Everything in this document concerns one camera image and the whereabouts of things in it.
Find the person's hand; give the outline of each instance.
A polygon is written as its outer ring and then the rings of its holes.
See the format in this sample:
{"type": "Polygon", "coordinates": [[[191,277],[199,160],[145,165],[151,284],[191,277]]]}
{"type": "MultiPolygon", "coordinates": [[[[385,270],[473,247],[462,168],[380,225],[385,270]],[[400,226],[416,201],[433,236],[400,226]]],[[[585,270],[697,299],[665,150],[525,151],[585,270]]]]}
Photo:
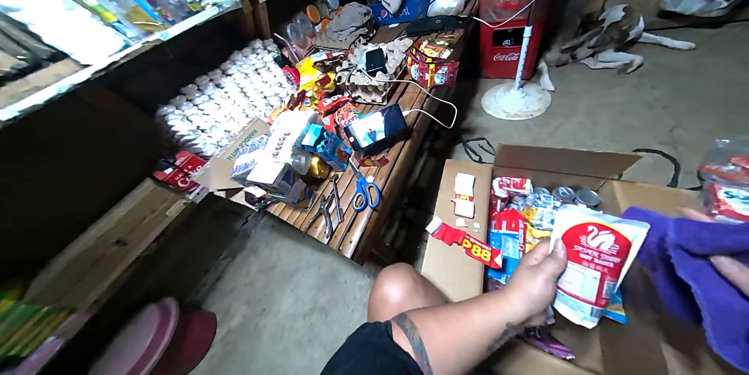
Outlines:
{"type": "MultiPolygon", "coordinates": [[[[715,220],[696,209],[682,208],[682,214],[690,220],[715,223],[715,220]]],[[[710,262],[727,281],[749,296],[749,267],[726,255],[710,256],[710,262]]]]}
{"type": "Polygon", "coordinates": [[[549,243],[541,242],[523,255],[502,292],[506,292],[515,309],[522,311],[524,325],[546,321],[546,311],[557,296],[557,281],[566,266],[567,249],[561,239],[551,254],[549,243]]]}

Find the pepsi crate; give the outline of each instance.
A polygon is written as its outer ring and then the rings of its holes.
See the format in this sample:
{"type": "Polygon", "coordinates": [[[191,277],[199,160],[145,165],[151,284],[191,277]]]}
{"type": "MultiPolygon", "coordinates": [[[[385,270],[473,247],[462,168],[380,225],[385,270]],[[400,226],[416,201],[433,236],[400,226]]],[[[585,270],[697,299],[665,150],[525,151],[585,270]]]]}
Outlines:
{"type": "Polygon", "coordinates": [[[429,5],[429,0],[403,0],[401,9],[395,15],[390,14],[382,2],[371,4],[369,7],[372,9],[372,17],[377,21],[377,24],[390,25],[415,20],[427,5],[429,5]]]}

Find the blue scissors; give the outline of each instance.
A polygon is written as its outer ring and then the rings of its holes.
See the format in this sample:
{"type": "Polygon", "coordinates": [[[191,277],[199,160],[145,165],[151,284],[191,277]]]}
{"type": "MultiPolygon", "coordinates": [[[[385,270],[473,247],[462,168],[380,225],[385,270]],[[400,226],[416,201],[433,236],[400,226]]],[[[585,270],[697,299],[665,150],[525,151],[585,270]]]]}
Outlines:
{"type": "Polygon", "coordinates": [[[353,210],[356,212],[363,211],[367,206],[372,209],[377,208],[380,205],[380,187],[364,179],[351,158],[348,159],[348,162],[351,164],[353,174],[357,177],[357,192],[353,195],[352,201],[353,210]]]}

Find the electric fan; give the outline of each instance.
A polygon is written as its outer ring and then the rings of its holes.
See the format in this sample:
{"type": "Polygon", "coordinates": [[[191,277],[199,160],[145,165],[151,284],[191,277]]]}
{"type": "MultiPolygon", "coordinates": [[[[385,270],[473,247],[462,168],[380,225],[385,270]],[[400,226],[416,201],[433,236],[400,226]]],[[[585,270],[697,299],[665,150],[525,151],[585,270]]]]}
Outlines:
{"type": "Polygon", "coordinates": [[[523,44],[520,47],[515,82],[494,86],[484,93],[481,99],[481,106],[484,110],[499,119],[525,120],[535,118],[545,112],[551,104],[551,94],[539,84],[526,83],[520,86],[520,77],[523,74],[526,55],[528,55],[528,42],[533,31],[533,9],[535,8],[531,8],[528,24],[523,32],[523,44]]]}

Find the price tag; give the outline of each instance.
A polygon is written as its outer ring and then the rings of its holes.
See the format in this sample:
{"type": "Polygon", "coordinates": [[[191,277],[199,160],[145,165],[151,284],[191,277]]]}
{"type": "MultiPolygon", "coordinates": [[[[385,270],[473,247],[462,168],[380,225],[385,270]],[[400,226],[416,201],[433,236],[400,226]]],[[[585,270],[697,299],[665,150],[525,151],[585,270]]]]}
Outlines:
{"type": "Polygon", "coordinates": [[[491,247],[466,233],[462,243],[466,255],[492,268],[502,267],[502,250],[491,247]]]}

